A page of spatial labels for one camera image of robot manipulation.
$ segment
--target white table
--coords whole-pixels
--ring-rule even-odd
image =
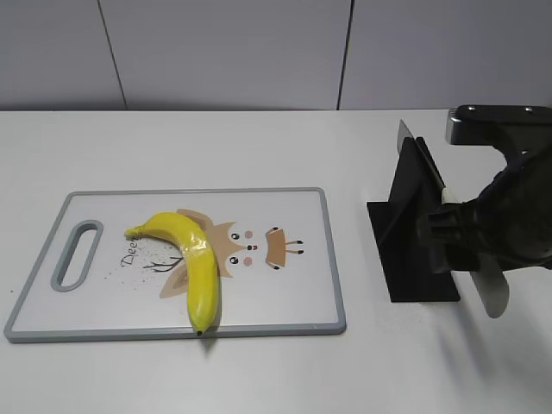
[[[552,412],[552,274],[507,274],[486,316],[467,273],[458,304],[392,304],[365,202],[385,200],[403,118],[445,182],[475,197],[504,162],[444,141],[446,112],[0,113],[4,324],[65,195],[76,190],[321,186],[348,329],[341,336],[12,345],[0,412]]]

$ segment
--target white cutting board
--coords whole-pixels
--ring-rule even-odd
[[[172,270],[167,266],[179,261],[179,251],[163,241],[123,236],[158,212],[179,209],[211,230],[219,226],[218,237],[224,234],[211,241],[224,277],[220,322],[207,336],[335,334],[345,329],[322,190],[100,191],[67,197],[6,336],[12,342],[193,337],[185,283],[176,288],[173,283],[173,272],[185,263]],[[52,287],[54,270],[72,230],[87,220],[103,225],[88,273],[78,287],[58,292]],[[268,231],[283,231],[287,242],[302,243],[281,252],[276,243],[269,246]],[[279,263],[267,263],[269,248]]]

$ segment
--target banana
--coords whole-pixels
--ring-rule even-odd
[[[180,249],[188,267],[188,316],[198,336],[202,335],[213,324],[219,302],[215,253],[205,233],[186,216],[159,213],[124,235],[128,239],[154,237]]]

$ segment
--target white wall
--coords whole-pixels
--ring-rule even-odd
[[[331,110],[349,0],[109,0],[132,110]]]
[[[552,104],[552,1],[356,0],[341,109]]]
[[[121,110],[96,0],[0,3],[0,110]]]

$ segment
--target black stand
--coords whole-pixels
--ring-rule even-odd
[[[460,300],[450,272],[434,273],[443,246],[422,246],[417,219],[441,205],[441,177],[423,138],[403,141],[389,201],[367,203],[392,302]]]

